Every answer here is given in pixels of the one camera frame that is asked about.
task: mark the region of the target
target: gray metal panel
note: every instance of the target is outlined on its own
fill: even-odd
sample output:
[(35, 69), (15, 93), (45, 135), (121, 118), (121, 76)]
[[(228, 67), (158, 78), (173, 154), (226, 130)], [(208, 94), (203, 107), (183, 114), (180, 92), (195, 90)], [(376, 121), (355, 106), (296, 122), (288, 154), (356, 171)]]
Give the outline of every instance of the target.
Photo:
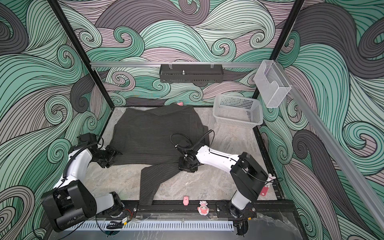
[(309, 123), (316, 130), (317, 135), (325, 145), (330, 156), (339, 165), (340, 169), (343, 171), (373, 218), (375, 218), (381, 230), (384, 232), (384, 204), (377, 193), (356, 168), (353, 161), (349, 158), (327, 126), (325, 126), (321, 118), (307, 104), (300, 91), (295, 86), (292, 86), (290, 93)]
[(221, 64), (223, 68), (258, 68), (261, 62), (144, 62), (144, 61), (96, 61), (92, 68), (159, 68), (162, 64)]

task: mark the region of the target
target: pink and white character figurine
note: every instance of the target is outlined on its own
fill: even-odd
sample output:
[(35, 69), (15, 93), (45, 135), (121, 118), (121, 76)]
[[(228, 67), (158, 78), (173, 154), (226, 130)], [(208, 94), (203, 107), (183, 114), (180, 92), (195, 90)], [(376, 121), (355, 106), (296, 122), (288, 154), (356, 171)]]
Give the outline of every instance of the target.
[(197, 210), (201, 215), (207, 215), (209, 213), (209, 208), (207, 207), (207, 201), (200, 201), (200, 206), (197, 207)]

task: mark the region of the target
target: wire mesh bin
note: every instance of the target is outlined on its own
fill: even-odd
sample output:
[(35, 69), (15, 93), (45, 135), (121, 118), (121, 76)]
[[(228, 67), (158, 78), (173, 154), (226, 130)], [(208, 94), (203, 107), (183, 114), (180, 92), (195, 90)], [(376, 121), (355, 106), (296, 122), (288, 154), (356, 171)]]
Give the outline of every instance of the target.
[(213, 115), (218, 123), (254, 128), (263, 123), (260, 101), (231, 95), (217, 95)]
[(263, 60), (254, 81), (267, 108), (278, 108), (291, 90), (284, 68), (273, 60)]

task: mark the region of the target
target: metal rail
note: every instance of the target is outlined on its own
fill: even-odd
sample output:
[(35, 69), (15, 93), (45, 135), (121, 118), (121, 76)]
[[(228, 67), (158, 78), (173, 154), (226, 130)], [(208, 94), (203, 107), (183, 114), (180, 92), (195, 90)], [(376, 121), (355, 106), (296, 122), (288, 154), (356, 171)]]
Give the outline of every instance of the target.
[(261, 62), (145, 62), (145, 61), (96, 61), (92, 68), (159, 68), (161, 64), (207, 64), (222, 65), (223, 68), (258, 68)]

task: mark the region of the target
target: plastic basket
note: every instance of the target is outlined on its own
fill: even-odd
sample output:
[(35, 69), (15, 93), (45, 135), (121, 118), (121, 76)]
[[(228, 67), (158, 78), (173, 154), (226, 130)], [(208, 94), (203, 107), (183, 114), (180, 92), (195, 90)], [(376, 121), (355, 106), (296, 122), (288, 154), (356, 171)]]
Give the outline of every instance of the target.
[(284, 68), (273, 60), (263, 60), (253, 79), (267, 108), (278, 108), (291, 90)]
[(218, 123), (254, 128), (263, 123), (260, 101), (231, 95), (217, 95), (213, 115)]

